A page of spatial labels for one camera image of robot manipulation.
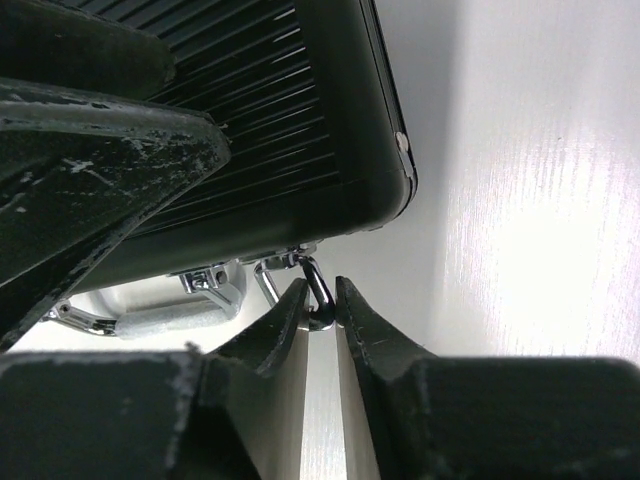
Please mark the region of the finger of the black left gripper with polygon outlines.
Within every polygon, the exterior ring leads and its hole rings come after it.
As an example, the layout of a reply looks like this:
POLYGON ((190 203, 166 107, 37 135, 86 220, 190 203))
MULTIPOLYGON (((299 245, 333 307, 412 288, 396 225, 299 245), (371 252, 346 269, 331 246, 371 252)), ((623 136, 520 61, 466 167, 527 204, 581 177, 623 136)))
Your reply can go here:
POLYGON ((176 73, 158 37, 57 1, 1 3, 5 78, 144 100, 176 73))
POLYGON ((2 348, 230 158, 205 113, 3 79, 2 348))

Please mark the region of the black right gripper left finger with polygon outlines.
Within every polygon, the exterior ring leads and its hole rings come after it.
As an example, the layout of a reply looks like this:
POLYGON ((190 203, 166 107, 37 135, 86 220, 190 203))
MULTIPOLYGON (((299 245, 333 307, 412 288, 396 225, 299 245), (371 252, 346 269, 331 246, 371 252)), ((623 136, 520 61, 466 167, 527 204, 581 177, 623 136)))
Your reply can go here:
POLYGON ((309 287, 215 351, 1 360, 5 479, 296 479, 309 287))

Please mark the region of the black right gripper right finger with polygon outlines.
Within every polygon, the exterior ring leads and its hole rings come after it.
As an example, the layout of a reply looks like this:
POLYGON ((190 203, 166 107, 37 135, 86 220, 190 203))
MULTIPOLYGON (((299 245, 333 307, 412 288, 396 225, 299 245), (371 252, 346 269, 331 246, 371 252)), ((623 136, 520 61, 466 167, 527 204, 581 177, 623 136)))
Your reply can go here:
POLYGON ((639 369, 604 357, 437 356, 336 281, 351 479, 635 479, 639 369))

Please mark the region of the black poker chip case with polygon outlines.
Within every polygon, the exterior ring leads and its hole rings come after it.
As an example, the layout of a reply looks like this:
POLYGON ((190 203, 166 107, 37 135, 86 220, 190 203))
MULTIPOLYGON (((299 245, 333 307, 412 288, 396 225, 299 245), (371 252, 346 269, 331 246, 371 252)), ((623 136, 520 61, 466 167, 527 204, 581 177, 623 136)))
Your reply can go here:
POLYGON ((153 101, 209 114, 230 161, 134 230, 77 287, 121 287, 136 307, 51 319, 136 339, 235 318, 246 269, 302 266, 324 239, 379 228, 415 194, 409 147, 371 1, 82 1, 87 13, 163 40, 174 79, 153 101))

